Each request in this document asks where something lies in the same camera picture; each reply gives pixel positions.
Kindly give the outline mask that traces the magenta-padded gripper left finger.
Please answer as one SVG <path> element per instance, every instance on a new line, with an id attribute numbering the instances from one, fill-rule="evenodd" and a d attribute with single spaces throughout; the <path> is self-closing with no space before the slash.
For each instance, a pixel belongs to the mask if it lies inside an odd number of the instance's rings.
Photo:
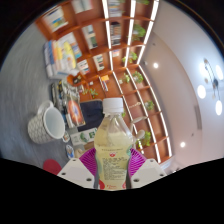
<path id="1" fill-rule="evenodd" d="M 80 158 L 72 158 L 58 176 L 84 188 L 98 189 L 95 149 L 87 150 Z"/>

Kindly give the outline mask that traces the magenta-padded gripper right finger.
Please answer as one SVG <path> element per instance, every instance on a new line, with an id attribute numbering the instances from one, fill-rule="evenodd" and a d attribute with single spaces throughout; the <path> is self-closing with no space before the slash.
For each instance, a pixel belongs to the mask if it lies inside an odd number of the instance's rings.
<path id="1" fill-rule="evenodd" d="M 146 159 L 136 149 L 131 149 L 128 174 L 132 189 L 141 188 L 166 176 L 155 159 Z"/>

